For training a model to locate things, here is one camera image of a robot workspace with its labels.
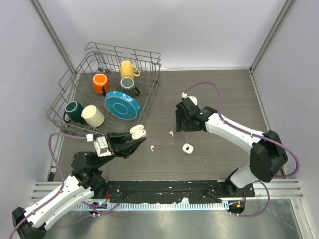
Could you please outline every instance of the plate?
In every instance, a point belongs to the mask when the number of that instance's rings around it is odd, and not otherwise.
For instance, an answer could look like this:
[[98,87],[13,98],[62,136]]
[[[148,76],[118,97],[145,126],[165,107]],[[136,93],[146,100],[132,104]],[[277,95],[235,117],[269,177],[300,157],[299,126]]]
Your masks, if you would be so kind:
[[141,106],[129,95],[111,91],[104,97],[106,109],[122,120],[134,120],[141,113]]

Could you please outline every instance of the metal wire rack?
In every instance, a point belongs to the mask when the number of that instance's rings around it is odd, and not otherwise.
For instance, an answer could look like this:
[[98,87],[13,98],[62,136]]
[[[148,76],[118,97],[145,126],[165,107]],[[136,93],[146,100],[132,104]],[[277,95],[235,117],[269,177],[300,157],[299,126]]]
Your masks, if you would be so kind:
[[[95,42],[89,42],[84,50],[86,55],[79,66],[69,68],[59,80],[61,91],[47,110],[47,118],[61,131],[81,135],[104,134],[111,130],[125,132],[132,126],[142,124],[160,83],[160,54]],[[108,112],[103,95],[97,94],[92,86],[92,77],[96,73],[104,73],[109,78],[109,91],[116,91],[121,80],[121,62],[125,60],[131,61],[141,72],[134,82],[141,92],[135,100],[140,104],[142,113],[130,121],[121,120]],[[78,101],[83,107],[95,105],[104,114],[104,123],[97,128],[66,123],[63,120],[64,107],[70,101]]]

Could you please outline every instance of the white cup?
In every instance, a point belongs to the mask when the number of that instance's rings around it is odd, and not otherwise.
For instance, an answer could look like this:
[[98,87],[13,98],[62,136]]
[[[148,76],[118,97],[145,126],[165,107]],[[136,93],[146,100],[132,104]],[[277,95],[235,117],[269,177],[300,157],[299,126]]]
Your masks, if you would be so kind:
[[102,112],[94,105],[85,107],[81,116],[92,127],[100,126],[105,118]]

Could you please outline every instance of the wall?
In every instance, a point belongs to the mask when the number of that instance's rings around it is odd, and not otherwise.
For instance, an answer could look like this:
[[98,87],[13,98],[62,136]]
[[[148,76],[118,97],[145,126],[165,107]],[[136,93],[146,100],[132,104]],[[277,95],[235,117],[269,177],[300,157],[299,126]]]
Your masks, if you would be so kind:
[[89,41],[159,52],[169,68],[249,67],[285,0],[40,0],[77,66]]
[[[319,222],[318,11],[318,1],[296,1],[255,72],[271,128],[300,159],[297,178],[314,225]],[[287,171],[294,166],[291,160]]]
[[12,210],[28,206],[48,172],[56,128],[45,112],[66,66],[29,1],[3,0],[0,15],[0,232],[8,238]]

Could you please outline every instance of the gray mug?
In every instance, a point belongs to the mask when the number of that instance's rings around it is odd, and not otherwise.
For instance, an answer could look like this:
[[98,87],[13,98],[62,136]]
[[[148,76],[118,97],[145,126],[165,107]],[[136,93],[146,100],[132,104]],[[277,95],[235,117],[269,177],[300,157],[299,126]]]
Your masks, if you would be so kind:
[[130,77],[124,77],[120,82],[120,92],[123,92],[130,97],[138,96],[140,94],[140,90],[135,86],[134,80]]

